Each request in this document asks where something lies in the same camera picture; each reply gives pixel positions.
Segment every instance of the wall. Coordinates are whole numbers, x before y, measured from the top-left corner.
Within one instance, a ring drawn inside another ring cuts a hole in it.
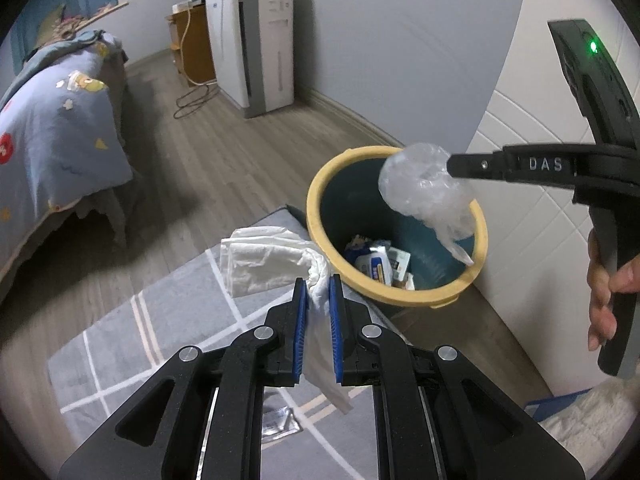
[[[295,0],[296,78],[409,144],[465,151],[522,0]]]
[[[119,0],[129,5],[95,23],[122,40],[129,61],[137,61],[168,48],[169,27],[165,16],[172,5],[184,0]]]
[[[520,142],[593,142],[564,80],[546,22],[585,18],[640,104],[640,47],[610,0],[523,0],[513,43],[470,152]],[[554,394],[604,378],[587,352],[588,210],[571,192],[475,182],[489,229],[477,281]]]

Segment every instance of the finger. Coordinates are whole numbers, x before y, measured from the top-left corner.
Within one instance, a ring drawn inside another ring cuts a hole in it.
[[[612,292],[640,292],[640,255],[618,269],[609,280]]]
[[[597,301],[594,294],[591,295],[591,304],[589,306],[589,320],[591,326],[598,336],[604,339],[612,339],[618,328],[616,317],[608,306],[604,306]]]
[[[591,325],[589,327],[589,331],[587,332],[587,348],[589,352],[593,352],[600,347],[600,336],[598,335],[596,329]]]
[[[601,264],[592,260],[587,271],[587,284],[596,293],[600,304],[609,304],[611,291],[609,290],[609,273]]]
[[[600,260],[600,248],[598,247],[598,239],[596,238],[596,231],[594,231],[593,229],[589,233],[587,250],[589,252],[589,258],[591,261]]]

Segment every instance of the rug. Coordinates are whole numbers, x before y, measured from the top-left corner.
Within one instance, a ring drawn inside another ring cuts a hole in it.
[[[282,226],[309,239],[281,208],[254,225]],[[232,299],[223,291],[215,246],[114,309],[54,354],[48,364],[60,413],[80,446],[166,359],[186,345],[228,346],[261,325],[267,311],[289,301],[293,286]],[[344,296],[369,307],[373,322],[395,328],[356,292]],[[301,378],[295,388],[265,395],[264,411],[286,406],[303,428],[262,446],[262,479],[378,478],[370,387],[347,388],[353,409],[343,415]]]

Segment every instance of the yellow trash can rim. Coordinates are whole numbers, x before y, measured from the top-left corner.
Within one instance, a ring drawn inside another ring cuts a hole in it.
[[[404,290],[383,285],[365,276],[342,257],[330,242],[322,227],[320,202],[329,181],[340,170],[355,162],[369,158],[387,158],[400,151],[400,149],[392,146],[365,146],[346,150],[332,158],[318,171],[318,174],[311,182],[311,186],[309,186],[309,192],[306,196],[306,224],[311,239],[318,244],[322,252],[327,256],[334,267],[334,271],[338,272],[341,279],[359,293],[368,298],[396,306],[430,306],[437,308],[456,301],[462,291],[473,283],[473,280],[476,279],[484,265],[488,250],[488,234],[484,214],[482,214],[482,209],[476,200],[473,200],[469,205],[471,213],[476,219],[474,253],[472,255],[474,264],[466,267],[462,274],[451,283],[430,290]]]

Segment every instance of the white towel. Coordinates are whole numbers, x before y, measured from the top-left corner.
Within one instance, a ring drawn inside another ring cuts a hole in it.
[[[351,409],[346,390],[335,382],[329,317],[331,265],[320,248],[284,227],[236,229],[220,241],[220,271],[232,298],[306,280],[303,374],[343,413]]]
[[[640,410],[640,376],[610,378],[541,422],[580,462],[587,479],[611,457]]]

